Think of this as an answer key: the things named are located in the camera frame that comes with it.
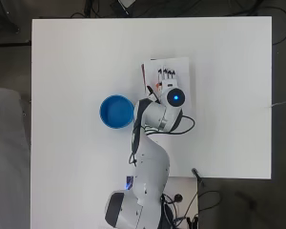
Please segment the wire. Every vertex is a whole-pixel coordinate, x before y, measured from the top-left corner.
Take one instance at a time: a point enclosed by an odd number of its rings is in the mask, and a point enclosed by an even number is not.
[[[72,14],[71,16],[70,16],[70,18],[73,18],[75,15],[80,15],[80,16],[82,16],[82,17],[86,17],[83,13],[81,13],[81,12],[75,12],[74,14]]]
[[[164,5],[164,4],[167,4],[169,1],[165,1],[165,2],[160,2],[160,3],[156,3],[156,4],[153,4],[151,7],[147,8],[144,12],[142,12],[141,14],[139,14],[138,16],[136,17],[141,17],[143,16],[145,13],[147,13],[149,10],[155,8],[155,7],[159,7],[161,5]]]
[[[94,10],[94,8],[92,7],[92,12],[95,14],[95,17],[97,16],[97,17],[99,17],[99,18],[102,18],[102,16],[101,15],[99,15],[95,10]]]
[[[182,118],[183,117],[188,118],[188,119],[190,119],[193,122],[193,125],[188,130],[186,130],[184,132],[158,132],[158,131],[153,131],[151,133],[146,133],[146,135],[157,135],[157,134],[163,134],[163,135],[183,135],[183,134],[186,134],[194,127],[195,122],[194,122],[194,120],[191,117],[188,117],[188,116],[185,116],[185,115],[183,115]]]
[[[217,191],[217,190],[206,191],[206,192],[204,192],[204,193],[198,195],[198,198],[202,198],[204,195],[207,195],[207,194],[210,194],[210,193],[216,193],[216,194],[218,194],[218,196],[219,196],[218,202],[215,203],[214,205],[211,205],[210,207],[206,207],[206,208],[203,208],[203,209],[199,209],[199,210],[198,210],[198,213],[199,213],[199,214],[200,214],[201,212],[203,212],[203,211],[206,211],[206,210],[210,210],[210,209],[212,209],[212,208],[215,208],[216,206],[218,206],[218,205],[221,203],[221,201],[222,201],[222,195],[221,195],[221,193],[220,193],[219,191]],[[193,219],[192,219],[192,222],[194,222],[194,218],[197,217],[197,216],[198,216],[198,214],[195,214],[195,215],[194,215],[194,217],[193,217]]]
[[[286,10],[283,9],[283,8],[279,8],[279,7],[263,7],[263,8],[257,9],[256,11],[264,10],[264,9],[280,10],[280,11],[282,11],[282,12],[286,15]],[[228,15],[225,15],[225,16],[239,16],[239,15],[241,15],[241,14],[248,13],[249,11],[250,11],[250,10],[243,10],[243,11],[231,13],[231,14],[228,14]],[[273,44],[273,46],[278,45],[278,44],[284,42],[285,40],[286,40],[286,35],[285,35],[280,41],[275,42],[275,43]]]
[[[280,11],[284,12],[285,15],[286,15],[286,10],[285,10],[285,9],[282,9],[282,8],[278,8],[278,7],[264,7],[264,8],[262,8],[262,9],[280,10]],[[278,45],[278,44],[282,43],[282,42],[285,41],[285,40],[286,40],[286,35],[285,35],[280,41],[275,42],[275,43],[273,44],[273,46]]]
[[[280,105],[284,105],[284,104],[286,104],[286,101],[274,103],[271,107],[276,107],[276,106],[280,106]]]
[[[254,15],[257,11],[259,6],[263,3],[264,0],[256,0],[255,4],[249,9],[247,16]]]
[[[7,13],[6,9],[4,8],[3,3],[2,3],[1,0],[0,0],[0,8],[1,8],[1,11],[4,13],[4,15],[5,15],[5,16],[8,18],[8,20],[9,20],[8,13]]]
[[[203,0],[197,0],[195,3],[193,3],[190,7],[188,7],[187,9],[185,9],[184,11],[182,11],[181,13],[179,13],[178,15],[176,15],[175,17],[181,16],[182,14],[186,13],[187,11],[191,10],[192,8],[194,8],[196,5],[198,5],[200,2],[202,2]]]
[[[173,205],[173,207],[174,207],[174,218],[176,219],[177,217],[178,217],[178,215],[177,215],[177,209],[176,209],[176,207],[175,207],[175,204],[174,204],[174,201],[168,196],[168,195],[166,195],[166,194],[163,194],[163,196],[165,197],[165,198],[168,198],[171,202],[168,202],[166,199],[164,199],[164,201],[166,202],[166,204],[172,204]]]
[[[244,9],[244,7],[240,4],[240,2],[238,0],[235,0],[235,2],[238,4],[238,6],[241,8],[241,9]]]
[[[197,190],[197,192],[195,193],[194,197],[192,198],[192,200],[191,200],[191,202],[190,202],[190,204],[189,204],[189,206],[188,206],[188,209],[187,209],[187,211],[186,211],[185,214],[184,214],[184,217],[179,218],[179,219],[176,219],[176,220],[179,220],[179,223],[178,223],[176,226],[179,226],[179,225],[182,223],[182,221],[187,217],[188,212],[189,212],[189,210],[190,210],[190,208],[191,208],[191,206],[192,206],[192,203],[193,203],[194,199],[197,197],[197,194],[198,194],[198,190]]]

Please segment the blue bowl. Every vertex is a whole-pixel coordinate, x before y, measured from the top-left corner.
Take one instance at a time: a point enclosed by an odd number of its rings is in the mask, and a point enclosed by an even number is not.
[[[101,104],[99,115],[107,126],[123,128],[133,121],[133,104],[122,95],[112,95]]]

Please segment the white table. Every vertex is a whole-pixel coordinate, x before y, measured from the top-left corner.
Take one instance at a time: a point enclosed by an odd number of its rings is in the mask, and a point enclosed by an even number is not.
[[[107,228],[108,196],[133,172],[132,125],[109,129],[98,109],[142,98],[148,59],[191,59],[196,126],[163,145],[171,176],[269,178],[271,47],[268,17],[34,20],[31,228]]]

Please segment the floor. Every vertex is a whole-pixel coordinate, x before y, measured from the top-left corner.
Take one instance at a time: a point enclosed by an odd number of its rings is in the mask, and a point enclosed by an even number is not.
[[[112,1],[101,1],[99,12],[101,15],[112,14],[110,8]],[[31,39],[32,18],[69,17],[76,11],[82,11],[85,1],[2,0],[2,2],[10,12],[10,19],[19,25],[21,31],[18,34],[0,32],[0,42],[25,42]],[[205,0],[191,10],[184,11],[193,2],[193,0],[171,0],[165,5],[160,0],[137,0],[134,5],[134,15],[169,17],[183,13],[182,16],[220,16],[240,10],[235,0]],[[251,6],[254,0],[238,0],[238,2],[242,6]],[[265,6],[276,6],[286,10],[286,0],[266,2]],[[274,17],[274,41],[284,36],[286,18],[279,11],[262,10],[260,14]],[[14,89],[27,98],[31,97],[30,47],[0,49],[0,87]],[[286,100],[286,41],[273,47],[273,102],[284,100]],[[206,178],[205,190],[220,190],[223,200],[219,207],[200,214],[199,227],[203,229],[286,229],[286,105],[273,108],[272,166],[271,180]],[[210,206],[214,201],[216,201],[215,195],[201,198],[199,208]]]

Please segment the paper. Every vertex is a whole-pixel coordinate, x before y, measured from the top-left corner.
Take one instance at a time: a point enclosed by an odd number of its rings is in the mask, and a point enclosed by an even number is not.
[[[143,77],[145,86],[151,86],[157,97],[160,97],[160,93],[156,87],[159,83],[159,70],[171,70],[175,72],[175,78],[177,79],[178,88],[185,94],[185,102],[182,106],[182,110],[185,114],[192,111],[191,101],[191,89],[190,89],[190,66],[189,58],[170,58],[170,59],[156,59],[148,60],[143,64]]]

